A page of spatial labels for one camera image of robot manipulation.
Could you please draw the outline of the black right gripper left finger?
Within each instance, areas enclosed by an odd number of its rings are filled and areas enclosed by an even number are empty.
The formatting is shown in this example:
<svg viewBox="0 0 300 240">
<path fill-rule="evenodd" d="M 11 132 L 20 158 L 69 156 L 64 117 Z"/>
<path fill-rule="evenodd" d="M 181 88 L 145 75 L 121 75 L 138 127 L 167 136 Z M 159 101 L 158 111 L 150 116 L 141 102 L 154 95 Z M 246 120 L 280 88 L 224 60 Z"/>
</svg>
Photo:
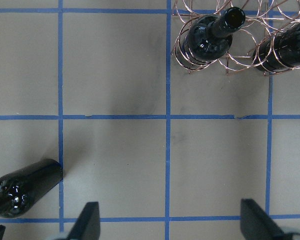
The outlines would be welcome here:
<svg viewBox="0 0 300 240">
<path fill-rule="evenodd" d="M 98 240 L 101 235 L 98 202 L 87 202 L 67 235 L 68 240 Z"/>
</svg>

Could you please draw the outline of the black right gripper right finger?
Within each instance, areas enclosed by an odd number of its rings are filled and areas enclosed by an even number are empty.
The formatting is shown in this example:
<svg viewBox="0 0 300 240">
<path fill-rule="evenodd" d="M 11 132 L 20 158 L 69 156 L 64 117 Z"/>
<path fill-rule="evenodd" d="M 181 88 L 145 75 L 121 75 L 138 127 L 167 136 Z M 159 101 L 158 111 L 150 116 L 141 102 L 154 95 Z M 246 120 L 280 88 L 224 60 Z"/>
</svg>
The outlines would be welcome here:
<svg viewBox="0 0 300 240">
<path fill-rule="evenodd" d="M 245 240 L 283 240 L 285 233 L 251 198 L 240 201 L 240 231 Z"/>
</svg>

